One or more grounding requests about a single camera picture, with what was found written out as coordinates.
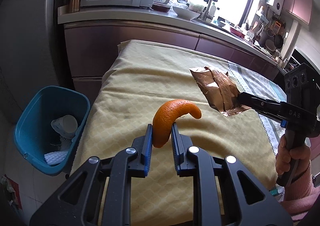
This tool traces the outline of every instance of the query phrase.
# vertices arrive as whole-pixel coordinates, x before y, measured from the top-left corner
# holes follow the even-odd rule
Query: white bowl
[[[191,19],[197,18],[200,15],[200,14],[192,12],[188,9],[182,9],[182,8],[175,7],[175,6],[173,6],[172,8],[173,8],[174,12],[178,15],[178,17],[181,17],[184,19],[191,20]]]

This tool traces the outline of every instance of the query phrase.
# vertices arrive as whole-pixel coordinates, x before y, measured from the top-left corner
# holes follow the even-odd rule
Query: floor
[[[65,173],[48,176],[35,169],[18,152],[13,141],[13,129],[9,132],[6,146],[4,172],[8,178],[19,184],[19,192],[26,225],[34,212],[65,181]]]

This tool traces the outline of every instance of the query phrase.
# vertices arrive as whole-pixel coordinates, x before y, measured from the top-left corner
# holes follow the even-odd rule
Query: camera lens
[[[294,77],[292,78],[292,85],[293,85],[294,87],[296,87],[296,86],[298,85],[298,77],[297,77],[297,76],[294,76]]]
[[[306,76],[304,75],[304,73],[300,75],[300,79],[301,79],[301,82],[304,83],[304,81],[306,80]]]

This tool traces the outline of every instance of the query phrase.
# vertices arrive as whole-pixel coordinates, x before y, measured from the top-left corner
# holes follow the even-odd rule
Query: blue gripper pad
[[[150,169],[152,152],[152,125],[148,124],[147,131],[144,137],[144,142],[141,151],[141,163],[144,165],[144,175],[147,176]]]
[[[190,137],[179,134],[176,122],[172,125],[171,144],[177,175],[184,176],[184,172],[195,168],[194,165],[188,164],[189,162],[186,156],[188,148],[192,146],[192,141]]]

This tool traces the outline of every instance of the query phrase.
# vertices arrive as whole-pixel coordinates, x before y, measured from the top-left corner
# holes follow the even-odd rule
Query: wall
[[[320,11],[313,7],[309,30],[301,27],[295,46],[320,69]]]
[[[39,89],[58,85],[48,44],[50,22],[46,15],[51,13],[47,10],[48,3],[47,0],[3,0],[0,5],[0,67],[22,109]]]
[[[5,150],[11,123],[7,121],[2,111],[0,111],[0,178],[4,175]]]

